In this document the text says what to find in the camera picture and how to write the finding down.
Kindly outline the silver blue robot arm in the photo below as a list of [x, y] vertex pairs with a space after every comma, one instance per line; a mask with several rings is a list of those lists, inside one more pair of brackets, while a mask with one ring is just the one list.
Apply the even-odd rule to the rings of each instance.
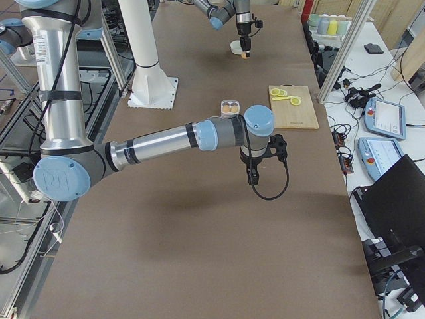
[[248, 169], [265, 154], [274, 115], [262, 105], [251, 106], [242, 115], [212, 117], [122, 143], [93, 143], [85, 131], [76, 37], [81, 30], [100, 25], [100, 3], [21, 1], [19, 5], [23, 23], [33, 35], [46, 132], [33, 179], [47, 197], [75, 200], [127, 165], [189, 148], [213, 151], [238, 146]]
[[204, 0], [180, 1], [180, 3], [194, 5], [203, 12], [212, 27], [216, 30], [220, 30], [232, 17], [236, 17], [236, 28], [242, 52], [247, 58], [250, 57], [250, 34], [254, 19], [251, 14], [249, 1], [226, 1], [222, 7], [218, 7], [213, 5], [210, 1]]

